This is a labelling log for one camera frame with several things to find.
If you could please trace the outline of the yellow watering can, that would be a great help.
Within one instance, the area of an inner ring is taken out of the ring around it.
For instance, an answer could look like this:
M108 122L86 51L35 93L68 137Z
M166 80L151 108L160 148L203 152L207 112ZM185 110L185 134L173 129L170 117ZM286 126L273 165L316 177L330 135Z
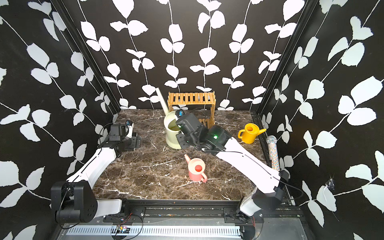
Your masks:
M238 138L246 144L252 144L257 136L266 131L266 129L260 129L256 124L248 123L244 129L238 132Z

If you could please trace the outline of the white perforated strip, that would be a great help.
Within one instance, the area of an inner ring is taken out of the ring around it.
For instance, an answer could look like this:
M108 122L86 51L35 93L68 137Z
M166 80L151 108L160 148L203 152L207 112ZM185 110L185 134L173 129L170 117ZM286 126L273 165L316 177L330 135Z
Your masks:
M130 233L117 236L162 236L162 237L218 237L239 238L239 226L127 226ZM67 236L115 236L116 226L76 226L66 233Z

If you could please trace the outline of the sprinkles bottle silver cap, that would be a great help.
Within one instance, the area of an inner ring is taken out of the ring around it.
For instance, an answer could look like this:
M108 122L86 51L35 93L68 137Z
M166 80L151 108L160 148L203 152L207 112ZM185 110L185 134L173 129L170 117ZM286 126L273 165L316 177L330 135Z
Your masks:
M278 149L277 149L277 138L275 136L268 136L267 144L268 144L269 158L271 160L272 169L279 171L280 162L279 162Z

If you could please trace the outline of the pink watering can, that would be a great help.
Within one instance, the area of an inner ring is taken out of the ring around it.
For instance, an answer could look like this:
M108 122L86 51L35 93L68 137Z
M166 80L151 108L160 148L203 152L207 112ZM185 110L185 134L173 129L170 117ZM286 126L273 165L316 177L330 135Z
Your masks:
M203 182L206 183L208 180L207 175L205 174L206 164L202 159L193 158L191 159L187 154L184 155L187 164L189 177L193 182Z

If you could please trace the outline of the small circuit board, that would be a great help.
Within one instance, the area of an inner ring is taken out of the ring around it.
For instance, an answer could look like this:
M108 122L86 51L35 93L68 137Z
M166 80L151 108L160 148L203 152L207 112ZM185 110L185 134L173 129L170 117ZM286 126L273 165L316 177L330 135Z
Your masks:
M115 229L115 236L117 235L127 235L130 233L131 228L127 226L117 226Z

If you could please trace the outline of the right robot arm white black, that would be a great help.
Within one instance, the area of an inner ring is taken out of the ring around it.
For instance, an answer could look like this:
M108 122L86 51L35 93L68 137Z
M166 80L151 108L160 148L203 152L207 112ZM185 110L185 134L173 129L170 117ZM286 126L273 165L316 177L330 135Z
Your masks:
M175 113L180 129L177 139L182 149L193 147L226 161L251 180L255 189L238 206L239 217L250 218L255 213L273 211L282 202L288 175L281 173L253 156L225 129L205 127L194 114L182 110Z

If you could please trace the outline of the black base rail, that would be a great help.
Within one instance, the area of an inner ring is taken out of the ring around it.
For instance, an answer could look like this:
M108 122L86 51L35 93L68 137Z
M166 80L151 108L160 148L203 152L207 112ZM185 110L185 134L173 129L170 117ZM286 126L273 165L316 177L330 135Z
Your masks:
M240 226L263 223L265 218L304 219L303 211L287 202L275 210L261 210L250 217L240 212L239 201L101 199L77 204L74 200L54 200L52 210L60 225L89 223L95 218L115 225L140 223L150 218L218 218Z

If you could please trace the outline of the green watering can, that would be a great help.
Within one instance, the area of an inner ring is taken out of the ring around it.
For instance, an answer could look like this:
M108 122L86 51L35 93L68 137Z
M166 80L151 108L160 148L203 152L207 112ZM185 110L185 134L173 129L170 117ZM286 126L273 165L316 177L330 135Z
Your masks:
M171 112L169 110L168 104L166 103L159 88L156 88L156 93L159 97L159 101L165 113L164 126L166 129L166 142L170 148L179 150L182 147L177 139L177 135L180 133L180 129L176 125L176 112Z

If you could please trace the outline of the wooden slatted shelf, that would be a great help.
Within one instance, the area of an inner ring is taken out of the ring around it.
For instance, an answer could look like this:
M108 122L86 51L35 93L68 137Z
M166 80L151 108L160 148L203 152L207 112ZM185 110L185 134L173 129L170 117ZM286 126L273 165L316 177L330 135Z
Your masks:
M211 107L210 117L199 119L199 121L208 129L215 124L216 95L215 92L209 93L171 93L168 95L169 110L176 105L199 105Z

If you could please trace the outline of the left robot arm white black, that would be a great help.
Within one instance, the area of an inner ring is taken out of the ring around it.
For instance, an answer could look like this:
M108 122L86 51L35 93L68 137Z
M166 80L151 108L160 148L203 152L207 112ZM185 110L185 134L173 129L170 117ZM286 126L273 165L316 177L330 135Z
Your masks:
M133 151L140 146L141 137L134 132L131 120L112 124L110 133L85 165L66 181L53 184L51 205L55 222L63 229L65 224L74 227L97 217L118 214L123 201L97 199L93 187L108 165L122 152Z

